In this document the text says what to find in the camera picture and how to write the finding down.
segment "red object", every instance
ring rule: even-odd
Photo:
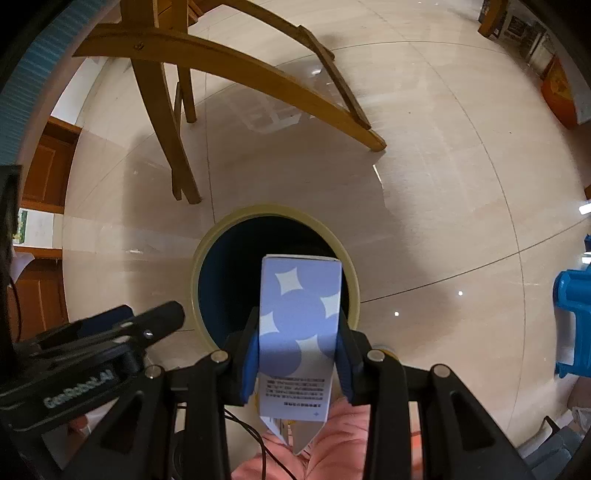
[[[69,426],[72,430],[82,430],[88,425],[88,419],[85,415],[69,421]]]
[[[566,128],[573,129],[579,124],[569,81],[556,56],[550,64],[548,75],[542,82],[542,96],[552,113]]]

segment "black wire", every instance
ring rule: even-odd
[[[18,299],[18,292],[17,286],[14,284],[14,280],[9,275],[10,278],[10,286],[12,287],[12,291],[14,292],[14,300],[17,302],[17,312],[18,312],[18,335],[17,335],[17,342],[21,341],[22,335],[22,312],[21,312],[21,301]]]
[[[238,417],[236,417],[236,416],[235,416],[235,415],[234,415],[234,414],[233,414],[231,411],[229,411],[229,410],[227,410],[227,409],[225,409],[225,408],[224,408],[224,412],[226,412],[226,414],[228,414],[228,415],[230,415],[230,416],[231,416],[230,420],[233,420],[233,421],[235,421],[235,422],[239,423],[240,425],[242,425],[242,427],[243,427],[243,428],[244,428],[244,429],[245,429],[247,432],[249,432],[249,433],[250,433],[250,430],[253,430],[254,432],[258,433],[258,432],[256,431],[256,429],[255,429],[255,428],[254,428],[252,425],[249,425],[249,424],[248,424],[248,423],[246,423],[245,421],[242,421],[242,420],[240,420],[240,419],[239,419]],[[276,457],[275,455],[273,455],[273,454],[271,453],[271,451],[270,451],[270,450],[269,450],[269,449],[268,449],[268,448],[267,448],[267,447],[266,447],[264,444],[263,444],[263,447],[264,447],[265,451],[267,452],[267,454],[269,454],[269,456],[270,456],[270,457],[271,457],[273,460],[275,460],[275,463],[277,463],[277,465],[279,465],[281,468],[283,468],[283,470],[285,470],[285,472],[287,473],[287,475],[289,475],[289,476],[290,476],[290,477],[291,477],[293,480],[297,480],[296,476],[295,476],[293,473],[291,473],[291,471],[290,471],[290,470],[289,470],[289,469],[288,469],[288,468],[287,468],[285,465],[283,465],[283,463],[281,463],[281,462],[280,462],[280,461],[277,459],[277,457]]]
[[[262,459],[261,479],[265,480],[267,478],[267,453],[269,452],[269,450],[265,446],[265,442],[263,441],[261,434],[258,433],[254,428],[252,428],[248,423],[243,422],[242,420],[239,420],[237,418],[232,418],[229,415],[224,415],[224,418],[231,420],[231,421],[235,421],[236,423],[242,425],[242,427],[248,433],[250,433],[251,437],[254,438],[261,446],[261,459]]]

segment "wooden chair base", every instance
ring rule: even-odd
[[[196,121],[190,69],[201,70],[241,83],[289,103],[341,130],[373,151],[386,147],[373,130],[333,62],[334,54],[303,26],[296,27],[283,18],[248,0],[216,2],[225,4],[280,30],[313,51],[334,81],[348,109],[344,109],[310,90],[296,78],[249,55],[218,43],[187,34],[187,0],[173,0],[172,27],[159,28],[155,0],[122,0],[122,22],[99,24],[75,52],[75,56],[108,56],[132,61],[139,90],[164,155],[170,164],[173,195],[181,191],[189,203],[201,197],[191,173],[180,138],[181,101],[187,122]],[[170,103],[163,63],[176,64],[178,83],[174,109]]]

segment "round container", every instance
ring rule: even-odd
[[[205,346],[223,347],[259,305],[261,262],[267,254],[321,255],[343,264],[341,307],[351,328],[359,322],[359,283],[343,245],[321,222],[281,205],[255,205],[223,218],[193,257],[191,302]]]

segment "person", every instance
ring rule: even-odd
[[[310,445],[298,456],[273,433],[262,437],[269,451],[285,465],[297,480],[361,480],[368,441],[369,405],[354,407],[341,397],[329,410],[326,424]],[[422,478],[420,432],[411,436],[413,480]],[[262,454],[240,464],[232,480],[259,480]],[[292,480],[270,456],[267,456],[267,480]]]

